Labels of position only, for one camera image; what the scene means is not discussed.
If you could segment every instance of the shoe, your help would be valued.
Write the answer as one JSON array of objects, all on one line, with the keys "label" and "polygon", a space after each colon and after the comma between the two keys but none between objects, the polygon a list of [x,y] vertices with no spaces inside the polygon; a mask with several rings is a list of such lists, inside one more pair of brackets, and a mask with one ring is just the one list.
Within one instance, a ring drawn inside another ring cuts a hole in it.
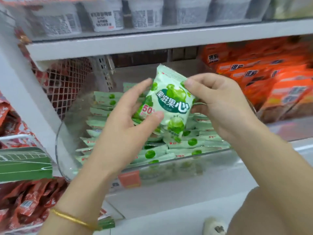
[{"label": "shoe", "polygon": [[215,217],[205,219],[203,224],[202,235],[226,235],[227,225],[224,221]]}]

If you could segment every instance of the plastic cup container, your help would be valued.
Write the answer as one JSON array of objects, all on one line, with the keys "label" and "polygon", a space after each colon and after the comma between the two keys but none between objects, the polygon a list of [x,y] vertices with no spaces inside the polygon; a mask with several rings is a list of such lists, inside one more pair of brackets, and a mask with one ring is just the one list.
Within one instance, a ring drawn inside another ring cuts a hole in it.
[{"label": "plastic cup container", "polygon": [[205,23],[211,0],[176,0],[177,24]]},{"label": "plastic cup container", "polygon": [[83,5],[95,32],[124,29],[122,0],[90,0]]},{"label": "plastic cup container", "polygon": [[128,0],[135,29],[155,28],[162,25],[164,0]]},{"label": "plastic cup container", "polygon": [[215,0],[211,10],[214,20],[242,20],[251,0]]},{"label": "plastic cup container", "polygon": [[48,36],[70,36],[82,32],[73,3],[60,2],[29,7]]}]

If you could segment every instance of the pile of snack packets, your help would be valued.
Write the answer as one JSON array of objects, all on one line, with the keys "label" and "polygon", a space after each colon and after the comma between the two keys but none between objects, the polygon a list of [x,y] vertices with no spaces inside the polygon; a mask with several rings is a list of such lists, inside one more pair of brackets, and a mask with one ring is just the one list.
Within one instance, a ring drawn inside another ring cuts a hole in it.
[{"label": "pile of snack packets", "polygon": [[27,134],[29,137],[1,140],[1,149],[31,146],[42,148],[35,134],[28,128],[26,123],[21,120],[17,112],[0,92],[0,136],[17,134]]},{"label": "pile of snack packets", "polygon": [[235,80],[264,123],[313,115],[311,42],[299,37],[204,47],[201,58],[218,74]]},{"label": "pile of snack packets", "polygon": [[0,184],[0,233],[43,223],[67,186],[63,177]]},{"label": "pile of snack packets", "polygon": [[[154,164],[162,161],[188,157],[217,150],[227,149],[230,145],[214,131],[211,121],[202,114],[191,114],[195,97],[184,87],[186,78],[174,70],[159,65],[157,76],[149,90],[139,97],[142,105],[133,115],[134,125],[140,124],[155,111],[163,111],[164,119],[148,138],[140,153],[127,168]],[[123,83],[124,92],[135,83]],[[88,159],[99,135],[105,126],[107,117],[114,109],[122,92],[94,92],[94,105],[86,123],[89,138],[81,138],[86,148],[77,149],[81,163]],[[190,163],[180,165],[193,166]]]}]

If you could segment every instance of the left hand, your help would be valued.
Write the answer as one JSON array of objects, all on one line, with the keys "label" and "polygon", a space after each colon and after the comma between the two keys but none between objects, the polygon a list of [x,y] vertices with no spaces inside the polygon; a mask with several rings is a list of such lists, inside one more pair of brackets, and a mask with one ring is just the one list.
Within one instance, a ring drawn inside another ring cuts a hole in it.
[{"label": "left hand", "polygon": [[123,94],[108,117],[88,162],[92,160],[104,170],[119,173],[135,159],[164,118],[164,113],[157,111],[137,126],[131,120],[141,105],[137,99],[151,84],[152,79],[146,79]]}]

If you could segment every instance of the right hand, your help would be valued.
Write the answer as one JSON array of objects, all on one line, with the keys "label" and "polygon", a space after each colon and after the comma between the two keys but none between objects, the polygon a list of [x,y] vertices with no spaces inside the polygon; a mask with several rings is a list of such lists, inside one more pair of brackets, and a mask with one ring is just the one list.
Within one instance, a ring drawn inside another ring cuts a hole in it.
[{"label": "right hand", "polygon": [[188,78],[184,85],[191,94],[206,103],[194,105],[191,112],[208,116],[213,128],[229,143],[241,136],[244,127],[260,124],[234,80],[203,73]]}]

